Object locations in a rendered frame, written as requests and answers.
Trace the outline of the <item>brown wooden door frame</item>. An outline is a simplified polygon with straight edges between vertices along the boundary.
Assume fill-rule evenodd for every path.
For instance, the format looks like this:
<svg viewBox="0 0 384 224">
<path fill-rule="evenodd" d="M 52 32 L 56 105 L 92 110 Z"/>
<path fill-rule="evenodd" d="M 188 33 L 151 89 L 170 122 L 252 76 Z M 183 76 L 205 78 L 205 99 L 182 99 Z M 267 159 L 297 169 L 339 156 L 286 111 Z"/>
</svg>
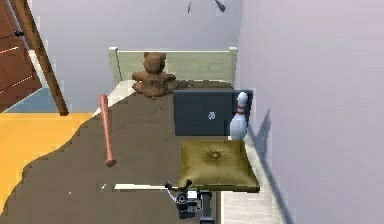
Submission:
<svg viewBox="0 0 384 224">
<path fill-rule="evenodd" d="M 16 14 L 21 30 L 24 32 L 28 47 L 32 49 L 37 56 L 44 78 L 51 91 L 59 114 L 61 116 L 67 116 L 69 114 L 68 108 L 51 66 L 37 25 L 34 21 L 31 9 L 28 5 L 28 0 L 10 0 L 10 4 Z"/>
</svg>

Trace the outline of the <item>brown teddy bear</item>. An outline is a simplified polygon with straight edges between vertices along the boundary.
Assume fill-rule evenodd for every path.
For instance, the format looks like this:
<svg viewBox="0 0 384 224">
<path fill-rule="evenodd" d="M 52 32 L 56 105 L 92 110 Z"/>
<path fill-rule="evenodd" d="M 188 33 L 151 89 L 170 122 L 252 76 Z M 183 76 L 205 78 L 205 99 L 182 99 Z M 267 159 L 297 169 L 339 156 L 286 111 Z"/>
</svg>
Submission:
<svg viewBox="0 0 384 224">
<path fill-rule="evenodd" d="M 162 97 L 169 93 L 168 83 L 175 81 L 176 76 L 164 72 L 165 60 L 165 53 L 144 53 L 144 70 L 132 74 L 132 79 L 135 81 L 132 88 L 136 93 L 150 98 Z"/>
</svg>

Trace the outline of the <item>pink wooden baseball bat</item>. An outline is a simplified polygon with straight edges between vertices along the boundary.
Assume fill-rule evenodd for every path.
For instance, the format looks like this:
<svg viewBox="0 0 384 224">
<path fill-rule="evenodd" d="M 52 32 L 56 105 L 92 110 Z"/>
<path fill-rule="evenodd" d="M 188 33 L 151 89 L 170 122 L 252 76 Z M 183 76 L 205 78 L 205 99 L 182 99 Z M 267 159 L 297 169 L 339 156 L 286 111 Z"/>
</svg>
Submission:
<svg viewBox="0 0 384 224">
<path fill-rule="evenodd" d="M 106 160 L 105 165 L 107 167 L 113 167 L 117 161 L 113 157 L 112 145 L 110 139 L 110 126 L 109 126 L 109 114 L 108 114 L 108 97 L 105 94 L 99 96 L 101 118 L 103 121 L 105 147 L 106 147 Z"/>
</svg>

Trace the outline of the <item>cream wooden bed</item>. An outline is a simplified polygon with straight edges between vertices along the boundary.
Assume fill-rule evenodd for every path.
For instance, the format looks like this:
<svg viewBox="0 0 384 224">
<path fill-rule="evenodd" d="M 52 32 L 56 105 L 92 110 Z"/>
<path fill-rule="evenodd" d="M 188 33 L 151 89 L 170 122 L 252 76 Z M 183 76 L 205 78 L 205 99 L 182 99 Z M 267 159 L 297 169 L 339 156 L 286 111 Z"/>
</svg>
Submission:
<svg viewBox="0 0 384 224">
<path fill-rule="evenodd" d="M 143 51 L 108 49 L 116 87 L 108 95 L 108 104 L 116 104 L 134 93 L 131 74 L 143 62 Z M 171 50 L 167 53 L 165 70 L 187 81 L 214 81 L 232 85 L 235 81 L 237 49 L 217 51 Z M 261 192 L 217 192 L 215 214 L 219 224 L 290 224 L 281 206 L 274 180 L 264 161 L 271 139 L 271 120 L 265 116 L 258 127 L 250 129 L 245 137 L 246 152 L 251 166 L 261 182 Z"/>
</svg>

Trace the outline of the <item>white bowling pin red stripes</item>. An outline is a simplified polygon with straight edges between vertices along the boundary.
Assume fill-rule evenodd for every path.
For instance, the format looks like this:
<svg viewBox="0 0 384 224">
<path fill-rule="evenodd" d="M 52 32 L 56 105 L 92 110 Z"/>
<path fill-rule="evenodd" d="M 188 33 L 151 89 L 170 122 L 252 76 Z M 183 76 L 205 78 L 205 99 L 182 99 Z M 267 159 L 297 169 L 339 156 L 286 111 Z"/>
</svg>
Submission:
<svg viewBox="0 0 384 224">
<path fill-rule="evenodd" d="M 236 114 L 230 122 L 230 137 L 232 140 L 242 140 L 247 132 L 247 120 L 245 108 L 247 106 L 248 95 L 240 92 L 237 96 Z"/>
</svg>

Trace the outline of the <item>brown bed blanket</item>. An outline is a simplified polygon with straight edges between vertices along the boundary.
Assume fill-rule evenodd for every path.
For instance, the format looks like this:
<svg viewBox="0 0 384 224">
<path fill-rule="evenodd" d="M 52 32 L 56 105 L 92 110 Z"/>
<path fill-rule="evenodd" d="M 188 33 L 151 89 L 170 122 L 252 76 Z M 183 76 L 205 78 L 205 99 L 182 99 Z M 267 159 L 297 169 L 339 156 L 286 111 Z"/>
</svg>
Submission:
<svg viewBox="0 0 384 224">
<path fill-rule="evenodd" d="M 117 163 L 105 165 L 102 120 L 83 123 L 59 149 L 23 168 L 0 224 L 197 224 L 181 220 L 161 187 L 182 164 L 173 97 L 131 95 L 109 109 Z"/>
</svg>

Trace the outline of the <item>olive green tufted pillow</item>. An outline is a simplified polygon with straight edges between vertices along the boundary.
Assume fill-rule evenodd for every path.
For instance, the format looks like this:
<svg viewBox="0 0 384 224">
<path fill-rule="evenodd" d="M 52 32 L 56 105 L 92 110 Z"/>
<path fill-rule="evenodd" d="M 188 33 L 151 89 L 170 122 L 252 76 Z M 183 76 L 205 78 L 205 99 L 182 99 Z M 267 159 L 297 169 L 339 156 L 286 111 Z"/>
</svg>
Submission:
<svg viewBox="0 0 384 224">
<path fill-rule="evenodd" d="M 188 180 L 199 190 L 260 191 L 243 140 L 184 141 L 178 187 L 184 187 Z"/>
</svg>

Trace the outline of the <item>dark grey open laptop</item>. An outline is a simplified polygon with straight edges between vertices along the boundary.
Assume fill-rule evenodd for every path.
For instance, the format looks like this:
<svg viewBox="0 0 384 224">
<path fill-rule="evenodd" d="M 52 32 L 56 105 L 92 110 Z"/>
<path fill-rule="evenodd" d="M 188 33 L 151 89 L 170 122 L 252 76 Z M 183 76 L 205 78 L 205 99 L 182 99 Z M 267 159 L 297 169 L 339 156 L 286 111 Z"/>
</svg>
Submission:
<svg viewBox="0 0 384 224">
<path fill-rule="evenodd" d="M 177 136 L 230 136 L 230 122 L 237 110 L 237 96 L 248 95 L 245 116 L 252 107 L 252 90 L 186 89 L 173 92 Z"/>
</svg>

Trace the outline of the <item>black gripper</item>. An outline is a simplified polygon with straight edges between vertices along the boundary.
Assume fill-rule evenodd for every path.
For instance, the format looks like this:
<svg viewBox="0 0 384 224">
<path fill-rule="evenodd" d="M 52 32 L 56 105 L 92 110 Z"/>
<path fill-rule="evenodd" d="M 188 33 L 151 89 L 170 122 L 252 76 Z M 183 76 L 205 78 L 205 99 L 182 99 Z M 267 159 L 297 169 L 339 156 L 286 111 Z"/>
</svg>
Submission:
<svg viewBox="0 0 384 224">
<path fill-rule="evenodd" d="M 189 187 L 191 185 L 192 185 L 192 181 L 190 179 L 186 179 L 185 185 L 178 189 L 180 194 L 177 197 L 171 194 L 172 191 L 176 192 L 176 189 L 173 188 L 173 185 L 170 182 L 167 182 L 164 185 L 169 197 L 173 201 L 176 201 L 176 207 L 177 207 L 178 216 L 180 219 L 186 219 L 186 211 L 188 209 L 188 205 L 187 205 L 187 195 L 185 193 L 188 192 Z"/>
</svg>

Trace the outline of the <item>brown wooden room door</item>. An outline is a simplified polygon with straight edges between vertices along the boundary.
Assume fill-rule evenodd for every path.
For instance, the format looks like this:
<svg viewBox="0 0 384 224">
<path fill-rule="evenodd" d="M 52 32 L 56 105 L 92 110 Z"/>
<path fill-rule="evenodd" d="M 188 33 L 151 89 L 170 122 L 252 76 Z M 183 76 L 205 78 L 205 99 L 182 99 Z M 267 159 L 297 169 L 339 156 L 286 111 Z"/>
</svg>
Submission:
<svg viewBox="0 0 384 224">
<path fill-rule="evenodd" d="M 10 1 L 0 0 L 0 113 L 42 87 L 25 37 L 15 31 L 22 30 Z"/>
</svg>

